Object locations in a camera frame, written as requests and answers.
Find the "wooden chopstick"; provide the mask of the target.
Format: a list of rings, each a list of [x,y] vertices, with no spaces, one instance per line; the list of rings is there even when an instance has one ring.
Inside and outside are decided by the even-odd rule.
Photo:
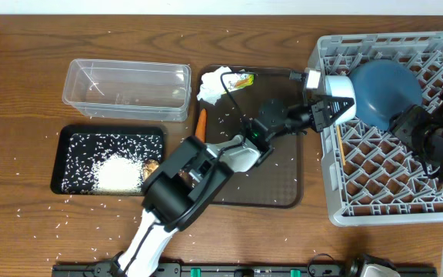
[[[340,151],[340,156],[341,156],[341,163],[342,163],[343,167],[345,167],[346,166],[345,152],[344,152],[343,141],[342,141],[342,137],[341,137],[341,128],[339,125],[336,125],[336,132],[337,132],[337,137],[338,137],[338,146],[339,146],[339,151]]]

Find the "dark blue plate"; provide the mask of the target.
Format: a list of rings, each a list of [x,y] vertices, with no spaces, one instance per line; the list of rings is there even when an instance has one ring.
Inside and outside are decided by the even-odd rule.
[[[349,75],[356,97],[356,116],[382,131],[412,105],[422,104],[421,86],[411,70],[387,59],[374,60]]]

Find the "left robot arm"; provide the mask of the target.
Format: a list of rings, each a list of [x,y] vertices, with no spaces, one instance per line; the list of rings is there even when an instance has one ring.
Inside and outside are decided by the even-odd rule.
[[[259,166],[273,152],[272,139],[312,129],[321,132],[355,104],[350,97],[319,96],[286,106],[264,102],[241,133],[218,144],[190,136],[144,181],[142,220],[128,249],[113,259],[113,276],[150,276],[176,232],[189,227],[237,172]]]

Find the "light blue rice bowl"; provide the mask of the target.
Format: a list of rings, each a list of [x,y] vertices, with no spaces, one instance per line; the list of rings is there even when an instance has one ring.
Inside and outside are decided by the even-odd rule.
[[[326,75],[325,92],[333,97],[352,98],[356,102],[355,90],[351,79],[345,75]],[[356,116],[357,107],[354,104],[349,110],[341,115],[334,125],[340,125],[352,120]]]

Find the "pile of white rice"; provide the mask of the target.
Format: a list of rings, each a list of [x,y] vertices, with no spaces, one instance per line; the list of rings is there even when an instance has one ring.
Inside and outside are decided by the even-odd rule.
[[[74,134],[65,147],[65,194],[141,195],[142,164],[163,156],[161,135]]]

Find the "brown food scrap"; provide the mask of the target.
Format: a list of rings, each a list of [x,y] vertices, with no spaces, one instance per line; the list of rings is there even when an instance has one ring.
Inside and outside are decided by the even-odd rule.
[[[159,167],[159,162],[154,159],[149,159],[142,164],[142,177],[146,180],[157,168]]]

